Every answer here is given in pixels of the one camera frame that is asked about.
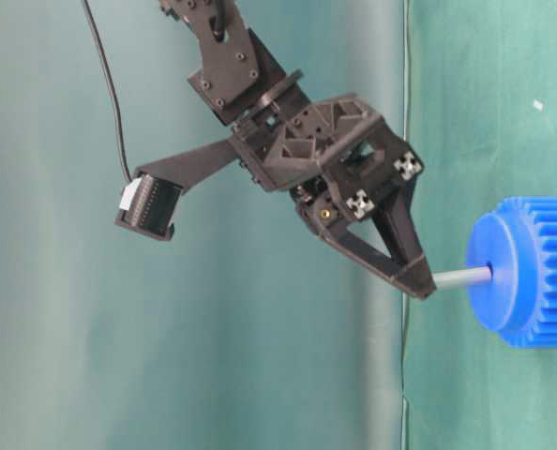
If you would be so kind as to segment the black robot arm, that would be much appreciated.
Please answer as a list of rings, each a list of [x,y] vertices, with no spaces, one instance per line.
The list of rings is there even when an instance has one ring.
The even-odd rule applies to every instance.
[[[137,168],[116,223],[168,241],[180,197],[239,162],[268,192],[285,191],[310,231],[410,296],[436,288],[411,216],[424,165],[384,117],[355,94],[311,101],[246,26],[232,1],[164,1],[200,45],[189,83],[228,139]]]

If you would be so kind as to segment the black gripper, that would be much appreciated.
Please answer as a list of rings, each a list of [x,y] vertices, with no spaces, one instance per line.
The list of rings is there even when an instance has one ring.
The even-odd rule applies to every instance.
[[[290,117],[252,113],[229,139],[145,164],[135,175],[170,181],[182,196],[235,161],[265,191],[289,192],[326,244],[372,274],[411,297],[436,291],[411,215],[423,163],[357,96],[307,103]],[[344,223],[333,226],[369,219],[390,256]]]

